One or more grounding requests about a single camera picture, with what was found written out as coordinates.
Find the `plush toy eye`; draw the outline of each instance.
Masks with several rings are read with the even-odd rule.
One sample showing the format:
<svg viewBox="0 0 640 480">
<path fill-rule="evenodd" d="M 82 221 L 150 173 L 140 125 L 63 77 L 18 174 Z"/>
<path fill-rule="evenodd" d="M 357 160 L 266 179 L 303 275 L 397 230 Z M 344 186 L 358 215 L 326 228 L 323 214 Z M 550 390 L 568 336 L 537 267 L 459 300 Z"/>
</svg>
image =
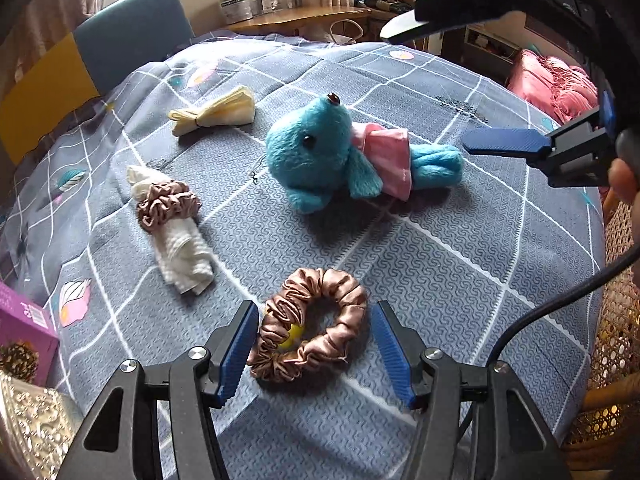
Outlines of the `plush toy eye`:
<svg viewBox="0 0 640 480">
<path fill-rule="evenodd" d="M 304 136 L 302 139 L 302 145 L 308 149 L 312 150 L 316 145 L 316 138 L 310 135 Z"/>
</svg>

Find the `plush toy tail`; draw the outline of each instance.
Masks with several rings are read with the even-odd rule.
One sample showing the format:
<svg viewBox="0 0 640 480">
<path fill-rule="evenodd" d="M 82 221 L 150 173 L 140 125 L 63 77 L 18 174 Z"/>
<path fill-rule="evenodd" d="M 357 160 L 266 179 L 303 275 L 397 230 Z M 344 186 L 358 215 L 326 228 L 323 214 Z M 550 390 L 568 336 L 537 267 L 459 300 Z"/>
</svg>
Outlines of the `plush toy tail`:
<svg viewBox="0 0 640 480">
<path fill-rule="evenodd" d="M 411 144 L 412 189 L 449 187 L 462 180 L 460 150 L 448 144 Z"/>
</svg>

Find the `blue chair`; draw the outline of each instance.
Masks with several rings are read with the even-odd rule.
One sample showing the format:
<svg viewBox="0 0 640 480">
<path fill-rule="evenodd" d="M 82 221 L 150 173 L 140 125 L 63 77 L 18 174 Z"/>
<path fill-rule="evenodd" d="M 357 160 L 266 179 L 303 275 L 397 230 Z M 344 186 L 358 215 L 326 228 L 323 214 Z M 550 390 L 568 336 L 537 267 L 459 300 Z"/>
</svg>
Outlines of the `blue chair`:
<svg viewBox="0 0 640 480">
<path fill-rule="evenodd" d="M 74 31 L 100 94 L 149 61 L 162 61 L 193 38 L 180 0 L 119 0 Z"/>
<path fill-rule="evenodd" d="M 14 164 L 68 113 L 149 61 L 188 46 L 180 0 L 119 0 L 52 47 L 0 103 L 0 140 Z"/>
</svg>

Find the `barcode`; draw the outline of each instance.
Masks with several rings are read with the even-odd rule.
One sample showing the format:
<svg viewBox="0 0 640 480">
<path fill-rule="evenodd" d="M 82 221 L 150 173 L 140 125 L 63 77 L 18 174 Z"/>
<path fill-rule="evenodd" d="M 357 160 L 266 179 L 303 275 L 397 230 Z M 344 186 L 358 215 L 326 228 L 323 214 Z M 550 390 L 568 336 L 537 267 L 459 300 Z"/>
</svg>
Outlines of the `barcode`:
<svg viewBox="0 0 640 480">
<path fill-rule="evenodd" d="M 48 328 L 47 320 L 45 319 L 44 314 L 39 308 L 34 307 L 33 305 L 29 305 L 29 312 L 31 312 L 31 319 L 33 319 L 33 322 L 36 325 L 40 325 L 43 328 Z"/>
</svg>

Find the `black cable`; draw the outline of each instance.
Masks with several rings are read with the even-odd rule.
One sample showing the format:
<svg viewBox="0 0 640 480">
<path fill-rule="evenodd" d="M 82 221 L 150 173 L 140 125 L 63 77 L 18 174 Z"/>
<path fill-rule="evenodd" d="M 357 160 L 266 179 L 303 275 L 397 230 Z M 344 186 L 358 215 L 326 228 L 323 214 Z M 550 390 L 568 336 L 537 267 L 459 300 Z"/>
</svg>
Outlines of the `black cable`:
<svg viewBox="0 0 640 480">
<path fill-rule="evenodd" d="M 507 329 L 502 333 L 502 335 L 498 338 L 498 341 L 495 342 L 493 348 L 491 348 L 491 352 L 489 353 L 489 357 L 486 360 L 486 366 L 496 362 L 500 358 L 500 354 L 504 350 L 505 346 L 509 344 L 509 342 L 516 337 L 518 332 L 529 326 L 534 321 L 539 320 L 542 317 L 555 312 L 556 310 L 560 310 L 562 307 L 572 304 L 574 301 L 580 300 L 580 298 L 585 297 L 587 294 L 597 290 L 601 286 L 603 286 L 608 281 L 615 278 L 619 275 L 623 270 L 627 267 L 631 266 L 636 260 L 640 258 L 640 244 L 633 244 L 625 253 L 621 254 L 617 257 L 613 263 L 604 267 L 604 269 L 599 270 L 590 278 L 584 280 L 578 285 L 574 286 L 574 288 L 570 288 L 568 291 L 559 294 L 558 296 L 552 298 L 551 300 L 543 303 L 536 308 L 529 310 L 526 314 L 520 316 L 516 321 L 511 323 Z M 458 430 L 458 440 L 462 438 L 471 424 L 471 419 L 473 417 L 473 407 L 469 409 L 469 411 L 465 415 L 465 420 L 460 424 L 460 428 Z"/>
</svg>

